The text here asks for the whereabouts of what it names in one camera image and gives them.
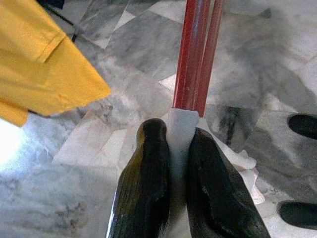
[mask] yellow cloth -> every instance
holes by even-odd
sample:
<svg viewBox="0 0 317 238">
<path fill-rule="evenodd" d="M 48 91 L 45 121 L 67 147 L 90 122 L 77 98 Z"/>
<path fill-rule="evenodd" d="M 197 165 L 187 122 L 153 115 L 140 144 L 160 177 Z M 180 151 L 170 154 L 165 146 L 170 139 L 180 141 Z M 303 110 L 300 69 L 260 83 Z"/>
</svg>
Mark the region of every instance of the yellow cloth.
<svg viewBox="0 0 317 238">
<path fill-rule="evenodd" d="M 21 126 L 27 110 L 48 116 L 110 89 L 35 0 L 0 0 L 0 117 Z"/>
</svg>

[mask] yellow fabric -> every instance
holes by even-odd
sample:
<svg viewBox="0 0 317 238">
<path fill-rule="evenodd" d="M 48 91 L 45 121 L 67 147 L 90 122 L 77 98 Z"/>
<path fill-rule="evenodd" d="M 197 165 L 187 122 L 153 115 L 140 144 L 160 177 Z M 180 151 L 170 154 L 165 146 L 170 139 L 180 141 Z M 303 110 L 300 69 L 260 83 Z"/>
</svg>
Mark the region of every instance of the yellow fabric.
<svg viewBox="0 0 317 238">
<path fill-rule="evenodd" d="M 0 117 L 22 125 L 27 109 L 48 116 L 109 93 L 35 0 L 0 0 Z"/>
</svg>

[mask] red stick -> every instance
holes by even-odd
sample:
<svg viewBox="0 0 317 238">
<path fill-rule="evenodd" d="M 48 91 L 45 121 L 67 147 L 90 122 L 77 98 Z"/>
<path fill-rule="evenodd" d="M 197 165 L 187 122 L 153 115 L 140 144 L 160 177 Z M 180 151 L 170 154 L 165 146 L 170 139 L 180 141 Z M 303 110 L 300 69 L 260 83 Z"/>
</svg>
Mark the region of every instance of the red stick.
<svg viewBox="0 0 317 238">
<path fill-rule="evenodd" d="M 209 27 L 208 38 L 206 42 L 206 48 L 201 68 L 199 87 L 197 90 L 199 94 L 198 97 L 194 98 L 195 110 L 198 111 L 200 117 L 204 116 L 212 64 L 216 51 L 217 39 L 221 22 L 223 2 L 224 0 L 214 1 L 211 23 Z"/>
<path fill-rule="evenodd" d="M 210 0 L 187 0 L 173 107 L 195 110 Z"/>
</svg>

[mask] black shoe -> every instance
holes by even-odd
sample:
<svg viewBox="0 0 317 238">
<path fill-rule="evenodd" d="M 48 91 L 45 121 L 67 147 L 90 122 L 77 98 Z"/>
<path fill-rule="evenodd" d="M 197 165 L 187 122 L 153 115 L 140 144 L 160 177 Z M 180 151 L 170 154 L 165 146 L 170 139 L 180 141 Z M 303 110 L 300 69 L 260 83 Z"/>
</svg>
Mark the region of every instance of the black shoe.
<svg viewBox="0 0 317 238">
<path fill-rule="evenodd" d="M 170 207 L 166 125 L 150 119 L 138 130 L 137 149 L 116 190 L 107 238 L 158 238 Z"/>
<path fill-rule="evenodd" d="M 270 238 L 240 174 L 200 128 L 189 149 L 187 209 L 193 238 Z"/>
<path fill-rule="evenodd" d="M 288 118 L 287 124 L 292 131 L 317 140 L 317 116 L 295 114 Z"/>
<path fill-rule="evenodd" d="M 282 202 L 278 213 L 293 226 L 317 230 L 317 204 L 304 202 Z"/>
</svg>

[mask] marble floor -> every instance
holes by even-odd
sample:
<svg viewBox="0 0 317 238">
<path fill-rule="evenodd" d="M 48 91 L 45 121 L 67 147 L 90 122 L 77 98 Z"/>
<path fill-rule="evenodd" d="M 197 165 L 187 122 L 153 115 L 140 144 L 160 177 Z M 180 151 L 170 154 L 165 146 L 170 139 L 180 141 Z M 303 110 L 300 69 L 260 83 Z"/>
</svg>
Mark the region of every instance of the marble floor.
<svg viewBox="0 0 317 238">
<path fill-rule="evenodd" d="M 171 107 L 185 0 L 66 0 L 76 46 L 107 98 L 17 128 L 0 120 L 0 237 L 103 238 L 116 182 L 142 121 Z M 316 0 L 227 0 L 205 118 L 257 161 L 272 238 L 317 238 L 284 223 L 283 200 L 317 203 L 317 141 L 287 126 L 317 114 Z M 71 36 L 73 29 L 58 18 Z M 179 231 L 180 237 L 189 237 Z"/>
</svg>

